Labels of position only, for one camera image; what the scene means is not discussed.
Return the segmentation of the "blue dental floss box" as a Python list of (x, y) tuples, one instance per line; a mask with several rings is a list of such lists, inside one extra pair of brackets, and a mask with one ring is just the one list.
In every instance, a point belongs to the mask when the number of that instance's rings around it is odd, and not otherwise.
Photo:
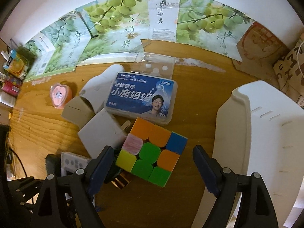
[(171, 79), (119, 72), (104, 107), (114, 115), (140, 117), (165, 126), (172, 119), (177, 88), (178, 84)]

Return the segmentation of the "white spatula-shaped scraper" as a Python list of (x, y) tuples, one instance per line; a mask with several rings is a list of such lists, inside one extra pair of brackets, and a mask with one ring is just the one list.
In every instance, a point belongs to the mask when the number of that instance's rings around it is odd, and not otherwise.
[(122, 65), (111, 65), (100, 75), (91, 78), (80, 90), (80, 97), (90, 103), (95, 114), (103, 109), (104, 102), (108, 97), (111, 85), (115, 81), (117, 74), (123, 71), (124, 67)]

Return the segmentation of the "pink heart-shaped container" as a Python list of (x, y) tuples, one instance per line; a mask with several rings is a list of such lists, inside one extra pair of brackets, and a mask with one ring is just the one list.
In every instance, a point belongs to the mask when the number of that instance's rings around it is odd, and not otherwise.
[(56, 109), (63, 109), (73, 98), (72, 89), (64, 84), (56, 83), (51, 86), (50, 98)]

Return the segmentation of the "beige cardboard box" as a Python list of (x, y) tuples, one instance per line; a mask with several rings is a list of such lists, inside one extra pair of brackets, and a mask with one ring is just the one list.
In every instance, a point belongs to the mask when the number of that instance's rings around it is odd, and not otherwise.
[(95, 116), (91, 104), (83, 97), (72, 98), (64, 107), (61, 117), (82, 129)]

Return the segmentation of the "white plastic storage tray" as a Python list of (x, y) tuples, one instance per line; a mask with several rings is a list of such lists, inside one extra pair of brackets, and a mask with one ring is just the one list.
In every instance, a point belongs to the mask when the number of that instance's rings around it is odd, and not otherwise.
[[(264, 81), (236, 88), (217, 111), (209, 157), (236, 174), (259, 173), (274, 205), (278, 227), (284, 227), (303, 182), (303, 109)], [(235, 227), (241, 196), (235, 196), (226, 227)], [(215, 201), (206, 187), (194, 227), (203, 227)]]

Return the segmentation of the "letter print fabric bag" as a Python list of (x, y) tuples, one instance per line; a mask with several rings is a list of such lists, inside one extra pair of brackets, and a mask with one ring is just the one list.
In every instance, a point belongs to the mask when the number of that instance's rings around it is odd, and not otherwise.
[(303, 33), (295, 47), (274, 64), (279, 89), (303, 108)]

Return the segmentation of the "multicolour puzzle cube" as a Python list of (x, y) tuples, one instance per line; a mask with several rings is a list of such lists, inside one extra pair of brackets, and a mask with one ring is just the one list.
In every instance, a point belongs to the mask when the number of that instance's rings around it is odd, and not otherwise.
[(176, 132), (137, 118), (115, 165), (159, 187), (165, 187), (188, 139)]

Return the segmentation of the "brown cardboard piece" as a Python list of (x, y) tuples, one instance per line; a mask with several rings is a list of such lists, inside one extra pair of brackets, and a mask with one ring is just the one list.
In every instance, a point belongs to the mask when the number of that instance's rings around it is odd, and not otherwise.
[(279, 87), (273, 66), (289, 49), (271, 31), (254, 22), (237, 43), (241, 60), (233, 60), (236, 70)]

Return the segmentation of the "white square charger block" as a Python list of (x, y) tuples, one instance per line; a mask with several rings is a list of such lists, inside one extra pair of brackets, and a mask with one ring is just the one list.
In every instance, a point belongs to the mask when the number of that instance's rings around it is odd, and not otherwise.
[(131, 125), (132, 122), (129, 120), (120, 125), (112, 114), (102, 109), (79, 130), (78, 137), (90, 157), (95, 159), (105, 146), (119, 148), (124, 143), (127, 137), (126, 130)]

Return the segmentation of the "green grape cardboard panel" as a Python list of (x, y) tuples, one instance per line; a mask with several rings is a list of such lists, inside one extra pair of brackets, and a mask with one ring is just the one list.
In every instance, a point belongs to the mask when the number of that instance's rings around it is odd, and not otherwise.
[(192, 45), (240, 60), (237, 43), (253, 20), (214, 0), (95, 0), (45, 27), (25, 47), (25, 81), (73, 71), (102, 54), (142, 51), (142, 40)]

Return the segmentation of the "orange juice carton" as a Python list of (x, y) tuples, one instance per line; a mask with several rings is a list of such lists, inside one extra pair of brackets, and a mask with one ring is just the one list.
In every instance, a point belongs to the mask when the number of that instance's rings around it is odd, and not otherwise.
[(12, 49), (9, 53), (2, 51), (1, 55), (6, 60), (3, 68), (14, 77), (24, 80), (28, 71), (28, 61), (15, 49)]

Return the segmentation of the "green bottle gold cap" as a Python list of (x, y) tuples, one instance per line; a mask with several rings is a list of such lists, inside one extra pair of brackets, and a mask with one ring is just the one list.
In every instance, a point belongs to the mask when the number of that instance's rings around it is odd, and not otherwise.
[(123, 189), (126, 187), (133, 179), (133, 175), (130, 172), (121, 169), (120, 167), (116, 166), (116, 160), (119, 156), (120, 150), (114, 150), (114, 161), (106, 175), (104, 180), (105, 184), (112, 183), (116, 188)]

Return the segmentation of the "pink snack packet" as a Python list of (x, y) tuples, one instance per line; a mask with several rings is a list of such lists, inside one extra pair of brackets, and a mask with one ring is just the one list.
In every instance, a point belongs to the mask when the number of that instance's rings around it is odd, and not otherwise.
[(20, 79), (15, 77), (1, 78), (1, 90), (11, 96), (17, 97), (22, 83)]

